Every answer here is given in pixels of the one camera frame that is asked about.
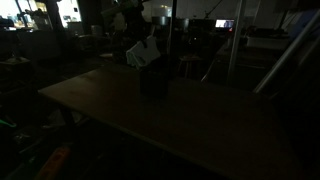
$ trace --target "wooden table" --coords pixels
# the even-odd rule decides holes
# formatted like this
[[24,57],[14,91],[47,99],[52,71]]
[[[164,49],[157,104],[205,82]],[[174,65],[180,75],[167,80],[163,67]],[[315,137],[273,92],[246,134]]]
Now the wooden table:
[[301,177],[271,105],[250,92],[176,79],[152,99],[137,71],[110,65],[39,93],[231,179]]

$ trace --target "metal pole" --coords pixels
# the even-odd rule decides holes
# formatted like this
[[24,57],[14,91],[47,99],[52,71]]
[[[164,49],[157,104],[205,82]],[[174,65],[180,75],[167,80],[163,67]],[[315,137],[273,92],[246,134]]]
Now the metal pole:
[[239,13],[238,13],[238,19],[237,19],[237,27],[236,27],[234,40],[233,40],[233,47],[232,47],[230,64],[229,64],[229,72],[228,72],[228,79],[227,79],[228,86],[230,86],[233,81],[234,69],[236,66],[239,42],[241,37],[241,29],[243,26],[243,18],[244,18],[244,13],[246,11],[246,0],[240,1],[240,6],[238,11]]
[[260,93],[275,77],[279,69],[281,69],[284,64],[292,57],[295,51],[301,46],[303,41],[309,35],[309,32],[312,30],[313,26],[318,22],[320,18],[320,10],[314,15],[308,25],[304,28],[304,30],[299,34],[299,36],[295,39],[295,41],[290,45],[290,47],[284,52],[284,54],[280,57],[277,63],[272,67],[271,71],[263,78],[260,84],[254,89],[253,92]]
[[308,51],[306,52],[306,54],[302,57],[300,63],[298,64],[298,68],[301,68],[304,63],[308,60],[309,56],[311,53],[313,53],[313,51],[319,47],[320,44],[320,36],[318,36],[318,38],[316,39],[316,41],[312,44],[312,46],[308,49]]
[[29,8],[30,8],[30,11],[32,11],[32,8],[31,8],[31,5],[30,5],[30,0],[27,0],[28,2],[28,5],[29,5]]
[[174,34],[174,23],[176,22],[176,17],[177,17],[177,1],[178,0],[172,1],[170,35],[169,35],[169,42],[168,42],[168,54],[170,58],[172,57],[172,51],[173,51],[172,40],[173,40],[173,34]]
[[254,15],[253,24],[256,23],[257,16],[258,16],[258,14],[259,14],[259,9],[260,9],[260,7],[261,7],[261,1],[262,1],[262,0],[259,0],[259,4],[258,4],[258,7],[257,7],[257,11],[256,11],[256,14]]
[[281,17],[281,21],[280,21],[280,24],[279,24],[279,27],[278,27],[278,30],[282,29],[282,25],[284,23],[284,21],[286,20],[286,17],[288,15],[288,10],[284,11],[282,17]]

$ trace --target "floor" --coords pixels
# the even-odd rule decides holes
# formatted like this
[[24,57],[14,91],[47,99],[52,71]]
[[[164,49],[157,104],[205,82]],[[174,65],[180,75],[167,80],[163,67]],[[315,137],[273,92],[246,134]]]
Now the floor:
[[7,128],[11,137],[20,137],[15,139],[17,149],[36,142],[22,153],[21,165],[7,179],[33,179],[61,146],[69,146],[71,154],[57,179],[227,179],[94,120],[78,127],[76,139],[70,138],[65,127],[48,129],[48,124],[59,121],[52,118],[57,106],[36,90],[104,64],[105,59],[91,57],[60,64],[59,68],[40,68],[31,86],[3,93],[3,111],[18,124]]

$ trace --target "table leg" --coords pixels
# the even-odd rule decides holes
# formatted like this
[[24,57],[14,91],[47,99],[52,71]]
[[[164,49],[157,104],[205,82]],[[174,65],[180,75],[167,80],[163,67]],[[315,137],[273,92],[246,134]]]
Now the table leg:
[[181,71],[181,66],[182,66],[182,61],[180,61],[180,63],[179,63],[178,73],[180,73],[180,71]]
[[71,111],[66,107],[60,106],[60,112],[61,112],[63,120],[66,123],[66,126],[68,127],[68,129],[71,132],[75,132],[76,124],[74,122],[74,119],[73,119],[73,116],[71,114]]
[[190,66],[190,62],[187,62],[186,72],[185,72],[185,75],[184,75],[185,78],[188,78],[189,69],[190,69],[189,66]]

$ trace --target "stool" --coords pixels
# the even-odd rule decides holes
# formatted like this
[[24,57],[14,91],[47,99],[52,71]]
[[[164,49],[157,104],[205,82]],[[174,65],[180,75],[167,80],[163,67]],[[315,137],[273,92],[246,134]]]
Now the stool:
[[188,78],[190,69],[192,69],[192,65],[194,63],[197,63],[197,62],[201,61],[201,60],[202,59],[200,57],[198,57],[198,56],[183,56],[183,57],[180,57],[180,64],[179,64],[178,72],[180,72],[182,64],[186,63],[186,69],[185,69],[184,77]]

